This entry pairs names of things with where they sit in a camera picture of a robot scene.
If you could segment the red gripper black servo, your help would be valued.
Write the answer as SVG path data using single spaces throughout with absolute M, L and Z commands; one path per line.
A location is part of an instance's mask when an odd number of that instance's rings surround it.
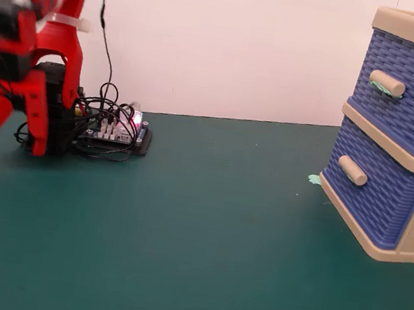
M 24 99 L 32 153 L 43 156 L 48 138 L 48 105 L 44 70 L 31 60 L 30 54 L 0 50 L 0 126 L 14 109 L 9 99 Z

